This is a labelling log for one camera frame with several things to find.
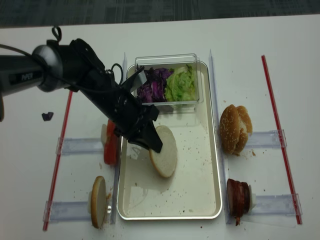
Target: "black object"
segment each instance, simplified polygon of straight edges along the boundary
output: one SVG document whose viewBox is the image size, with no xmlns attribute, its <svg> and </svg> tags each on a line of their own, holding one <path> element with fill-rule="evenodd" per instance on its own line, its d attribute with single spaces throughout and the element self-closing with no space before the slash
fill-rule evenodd
<svg viewBox="0 0 320 240">
<path fill-rule="evenodd" d="M 48 113 L 42 113 L 42 119 L 45 122 L 50 121 L 53 116 L 54 116 L 54 113 L 52 111 L 50 111 Z"/>
<path fill-rule="evenodd" d="M 113 72 L 105 70 L 104 64 L 85 41 L 78 38 L 70 45 L 59 45 L 60 28 L 54 27 L 52 32 L 57 40 L 47 40 L 46 45 L 36 47 L 32 56 L 28 53 L 23 53 L 26 56 L 0 56 L 0 96 L 34 86 L 44 92 L 61 88 L 81 91 L 115 123 L 118 136 L 159 153 L 163 144 L 153 124 L 159 110 L 154 105 L 142 105 L 130 92 L 138 74 L 118 85 Z M 0 112 L 0 120 L 3 115 L 4 112 Z"/>
</svg>

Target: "red line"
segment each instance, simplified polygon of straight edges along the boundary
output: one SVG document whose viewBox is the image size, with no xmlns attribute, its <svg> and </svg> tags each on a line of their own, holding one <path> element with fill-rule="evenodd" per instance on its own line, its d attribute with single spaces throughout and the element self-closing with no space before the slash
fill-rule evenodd
<svg viewBox="0 0 320 240">
<path fill-rule="evenodd" d="M 273 91 L 272 85 L 271 85 L 271 80 L 270 80 L 270 75 L 269 75 L 269 71 L 268 71 L 268 66 L 267 66 L 267 61 L 266 61 L 265 55 L 262 55 L 261 59 L 262 59 L 262 64 L 263 64 L 266 84 L 268 85 L 268 89 L 269 89 L 269 94 L 270 94 L 270 99 L 271 99 L 271 104 L 272 104 L 272 109 L 273 109 L 276 128 L 278 130 L 281 130 L 282 128 L 281 128 L 281 125 L 280 125 L 280 119 L 279 119 L 279 115 L 278 115 L 278 111 L 277 111 L 276 100 L 275 100 L 274 91 Z M 283 136 L 280 135 L 279 136 L 280 142 L 283 141 L 282 138 L 283 138 Z M 282 150 L 282 155 L 283 155 L 286 175 L 287 175 L 288 181 L 289 181 L 290 192 L 292 194 L 292 200 L 293 200 L 293 204 L 294 204 L 294 209 L 295 209 L 295 212 L 296 212 L 296 222 L 297 222 L 297 224 L 301 225 L 302 224 L 302 218 L 301 218 L 301 213 L 299 211 L 299 207 L 297 205 L 296 190 L 295 190 L 294 180 L 292 178 L 292 174 L 291 174 L 291 170 L 290 170 L 289 159 L 288 159 L 288 155 L 287 155 L 287 149 L 285 147 L 282 147 L 281 150 Z"/>
<path fill-rule="evenodd" d="M 59 145 L 60 146 L 61 146 L 61 144 L 62 144 L 62 142 L 64 140 L 65 133 L 66 133 L 72 93 L 73 93 L 72 91 L 69 91 L 68 101 L 66 103 L 64 119 L 63 119 L 63 124 L 62 124 L 62 130 L 61 130 L 61 134 L 60 134 L 60 141 L 59 141 Z M 58 152 L 58 154 L 56 155 L 56 158 L 55 158 L 55 165 L 54 165 L 53 176 L 52 176 L 52 181 L 51 181 L 51 188 L 50 188 L 50 193 L 49 193 L 49 198 L 48 198 L 48 204 L 46 206 L 47 215 L 45 217 L 45 220 L 44 220 L 44 223 L 43 223 L 43 228 L 42 228 L 42 230 L 44 232 L 47 231 L 47 229 L 48 229 L 49 217 L 50 217 L 50 208 L 51 208 L 52 201 L 54 199 L 54 193 L 55 193 L 55 186 L 56 186 L 58 168 L 59 168 L 59 163 L 60 163 L 60 157 L 61 157 L 61 154 L 60 154 L 60 152 Z"/>
</svg>

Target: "clear plastic box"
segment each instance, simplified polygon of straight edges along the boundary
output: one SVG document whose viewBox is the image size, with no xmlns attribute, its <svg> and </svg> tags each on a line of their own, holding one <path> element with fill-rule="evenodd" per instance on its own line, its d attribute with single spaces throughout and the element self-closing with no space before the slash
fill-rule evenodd
<svg viewBox="0 0 320 240">
<path fill-rule="evenodd" d="M 167 55 L 167 56 L 146 56 L 137 57 L 135 59 L 135 65 L 129 67 L 127 71 L 127 77 L 130 77 L 137 66 L 144 66 L 145 70 L 150 68 L 159 69 L 176 69 L 189 65 L 194 70 L 194 86 L 195 86 L 195 100 L 190 101 L 165 101 L 165 102 L 147 102 L 143 105 L 155 105 L 161 113 L 172 112 L 194 112 L 197 103 L 203 101 L 202 91 L 202 75 L 200 69 L 200 60 L 194 53 L 181 54 L 181 55 Z"/>
</svg>

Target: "food item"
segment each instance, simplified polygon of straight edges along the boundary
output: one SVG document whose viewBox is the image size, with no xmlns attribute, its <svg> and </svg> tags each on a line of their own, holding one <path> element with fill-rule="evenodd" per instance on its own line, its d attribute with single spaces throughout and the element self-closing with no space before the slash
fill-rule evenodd
<svg viewBox="0 0 320 240">
<path fill-rule="evenodd" d="M 102 226 L 106 212 L 106 181 L 103 176 L 97 176 L 94 180 L 91 193 L 91 221 L 98 229 Z"/>
<path fill-rule="evenodd" d="M 191 66 L 175 69 L 166 81 L 165 98 L 168 102 L 196 99 L 195 74 Z"/>
<path fill-rule="evenodd" d="M 239 154 L 253 131 L 251 119 L 244 106 L 227 106 L 219 123 L 222 149 L 227 154 Z"/>
<path fill-rule="evenodd" d="M 137 89 L 143 103 L 193 101 L 196 99 L 195 71 L 190 65 L 176 69 L 145 70 L 147 81 Z"/>
<path fill-rule="evenodd" d="M 251 211 L 257 205 L 256 194 L 252 192 L 251 185 L 249 185 L 249 196 L 250 196 L 249 211 Z"/>
<path fill-rule="evenodd" d="M 175 171 L 178 150 L 175 137 L 167 126 L 157 126 L 156 132 L 162 141 L 160 153 L 150 149 L 150 159 L 157 172 L 164 178 L 169 178 Z"/>
<path fill-rule="evenodd" d="M 101 131 L 101 141 L 104 143 L 103 160 L 108 165 L 115 165 L 117 163 L 118 137 L 114 133 L 115 128 L 116 125 L 109 119 L 108 125 L 102 126 Z"/>
<path fill-rule="evenodd" d="M 226 184 L 229 213 L 235 217 L 235 225 L 240 224 L 240 218 L 246 214 L 251 206 L 250 188 L 246 182 L 228 179 Z"/>
<path fill-rule="evenodd" d="M 143 103 L 165 102 L 167 78 L 173 72 L 173 69 L 167 68 L 144 70 L 147 81 L 137 89 L 137 98 Z"/>
</svg>

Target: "red tomato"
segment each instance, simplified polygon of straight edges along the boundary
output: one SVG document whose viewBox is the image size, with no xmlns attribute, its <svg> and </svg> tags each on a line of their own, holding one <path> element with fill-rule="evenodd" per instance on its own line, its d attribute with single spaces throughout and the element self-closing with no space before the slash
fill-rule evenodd
<svg viewBox="0 0 320 240">
<path fill-rule="evenodd" d="M 116 125 L 108 120 L 106 127 L 106 143 L 104 145 L 103 160 L 105 164 L 115 165 L 117 163 L 118 137 L 114 134 Z"/>
</svg>

